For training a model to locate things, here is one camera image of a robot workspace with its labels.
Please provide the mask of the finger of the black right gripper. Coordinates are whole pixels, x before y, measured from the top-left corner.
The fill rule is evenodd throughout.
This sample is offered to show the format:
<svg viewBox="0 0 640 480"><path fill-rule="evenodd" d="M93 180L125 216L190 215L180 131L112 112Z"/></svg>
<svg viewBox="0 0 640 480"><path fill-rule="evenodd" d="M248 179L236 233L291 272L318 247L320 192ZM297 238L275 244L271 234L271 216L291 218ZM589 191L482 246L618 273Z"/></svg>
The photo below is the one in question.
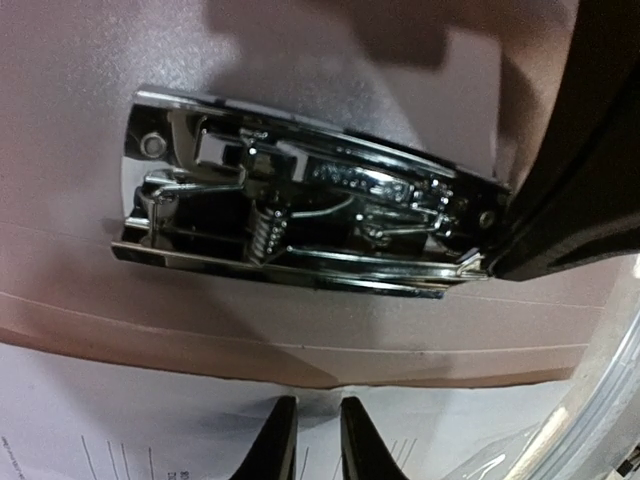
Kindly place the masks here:
<svg viewBox="0 0 640 480"><path fill-rule="evenodd" d="M583 1L540 150L486 265L526 281L639 251L639 4Z"/></svg>

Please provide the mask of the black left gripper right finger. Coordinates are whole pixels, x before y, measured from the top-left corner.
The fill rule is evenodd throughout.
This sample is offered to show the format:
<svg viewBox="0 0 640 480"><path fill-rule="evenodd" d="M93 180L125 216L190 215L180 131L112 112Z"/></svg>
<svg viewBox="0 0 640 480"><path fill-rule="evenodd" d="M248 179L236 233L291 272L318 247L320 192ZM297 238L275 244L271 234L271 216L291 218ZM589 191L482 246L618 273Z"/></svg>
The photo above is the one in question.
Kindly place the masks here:
<svg viewBox="0 0 640 480"><path fill-rule="evenodd" d="M347 397L341 402L340 442L344 479L403 478L402 471L357 397Z"/></svg>

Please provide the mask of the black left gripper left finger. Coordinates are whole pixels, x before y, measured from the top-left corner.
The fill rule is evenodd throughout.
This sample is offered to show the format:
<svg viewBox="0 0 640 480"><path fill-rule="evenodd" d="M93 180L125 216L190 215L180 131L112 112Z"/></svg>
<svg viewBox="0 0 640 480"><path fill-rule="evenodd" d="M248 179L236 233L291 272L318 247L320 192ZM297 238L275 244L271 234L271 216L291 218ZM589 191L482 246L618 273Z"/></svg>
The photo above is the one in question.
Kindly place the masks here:
<svg viewBox="0 0 640 480"><path fill-rule="evenodd" d="M232 480L294 479L297 431L297 399L280 397Z"/></svg>

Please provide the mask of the pink paper folder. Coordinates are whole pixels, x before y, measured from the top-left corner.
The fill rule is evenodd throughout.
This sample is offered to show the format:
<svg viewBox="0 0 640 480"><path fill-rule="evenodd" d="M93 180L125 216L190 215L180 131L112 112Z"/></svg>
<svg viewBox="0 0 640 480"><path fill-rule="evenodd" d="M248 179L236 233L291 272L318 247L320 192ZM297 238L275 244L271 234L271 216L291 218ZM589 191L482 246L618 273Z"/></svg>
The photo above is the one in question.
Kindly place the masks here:
<svg viewBox="0 0 640 480"><path fill-rule="evenodd" d="M635 237L635 1L5 1L1 339L286 385L568 378Z"/></svg>

